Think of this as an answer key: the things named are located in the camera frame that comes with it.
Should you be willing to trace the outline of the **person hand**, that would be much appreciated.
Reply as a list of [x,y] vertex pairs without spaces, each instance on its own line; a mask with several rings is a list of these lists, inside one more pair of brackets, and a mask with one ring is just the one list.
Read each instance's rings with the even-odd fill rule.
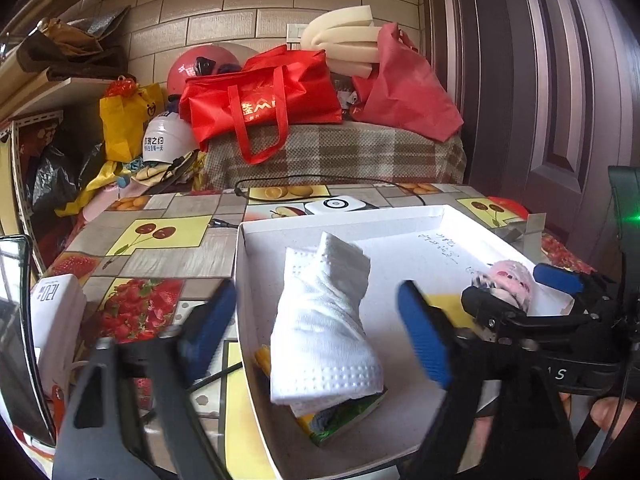
[[[610,432],[612,423],[614,422],[614,416],[618,405],[617,398],[604,398],[597,400],[592,404],[590,410],[590,418],[596,423],[596,425],[603,431]],[[636,408],[637,403],[633,400],[625,399],[620,409],[615,428],[610,434],[610,437],[615,440],[618,435],[623,431],[626,422]],[[474,422],[472,434],[469,440],[469,448],[471,449],[471,455],[473,460],[478,462],[482,457],[487,439],[490,434],[491,425],[494,421],[492,416],[477,417]]]

